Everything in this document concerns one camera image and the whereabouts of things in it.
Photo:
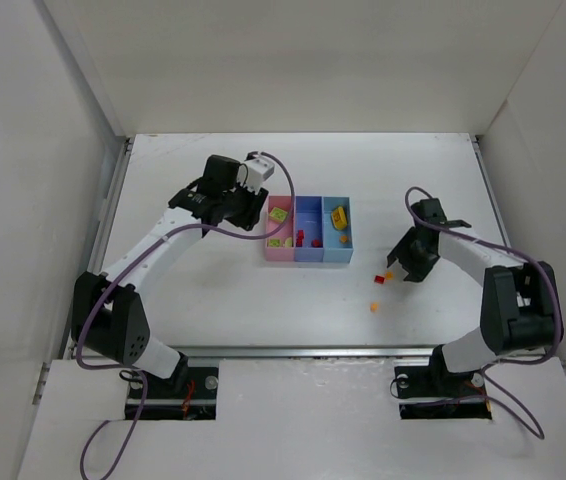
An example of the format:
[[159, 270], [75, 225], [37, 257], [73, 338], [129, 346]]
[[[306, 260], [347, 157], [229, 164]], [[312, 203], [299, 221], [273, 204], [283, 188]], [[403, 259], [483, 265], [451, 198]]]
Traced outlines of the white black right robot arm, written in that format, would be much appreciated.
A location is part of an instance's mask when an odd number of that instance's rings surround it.
[[405, 281], [421, 283], [445, 260], [482, 290], [478, 326], [435, 347], [426, 367], [406, 372], [409, 383], [425, 385], [429, 396], [443, 396], [512, 353], [542, 349], [549, 359], [564, 334], [553, 268], [478, 238], [466, 221], [448, 219], [434, 197], [407, 208], [414, 224], [390, 251], [387, 264], [399, 265]]

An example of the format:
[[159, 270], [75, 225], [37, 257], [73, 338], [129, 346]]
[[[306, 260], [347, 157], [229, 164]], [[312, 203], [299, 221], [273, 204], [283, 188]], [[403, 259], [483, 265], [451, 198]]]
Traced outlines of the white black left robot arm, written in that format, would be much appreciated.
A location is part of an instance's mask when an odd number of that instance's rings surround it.
[[251, 153], [246, 160], [210, 156], [203, 174], [178, 191], [148, 234], [101, 273], [75, 282], [71, 338], [130, 369], [140, 370], [178, 392], [186, 382], [185, 354], [152, 334], [143, 305], [149, 288], [176, 260], [219, 224], [244, 231], [258, 223], [273, 161]]

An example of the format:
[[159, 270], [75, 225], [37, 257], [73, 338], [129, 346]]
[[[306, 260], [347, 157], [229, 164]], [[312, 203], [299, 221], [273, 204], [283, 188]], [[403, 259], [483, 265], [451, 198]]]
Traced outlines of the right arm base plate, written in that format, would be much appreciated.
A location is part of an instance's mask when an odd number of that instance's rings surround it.
[[479, 371], [435, 373], [425, 365], [397, 365], [391, 390], [402, 420], [491, 420]]

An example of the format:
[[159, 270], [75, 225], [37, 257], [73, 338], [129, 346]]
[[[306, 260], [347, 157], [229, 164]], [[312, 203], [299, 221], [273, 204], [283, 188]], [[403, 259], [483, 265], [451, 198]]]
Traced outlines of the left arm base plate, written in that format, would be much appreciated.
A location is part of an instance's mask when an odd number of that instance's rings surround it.
[[148, 421], [212, 421], [216, 419], [219, 364], [195, 362], [178, 390], [167, 380], [145, 374], [146, 400], [139, 419]]

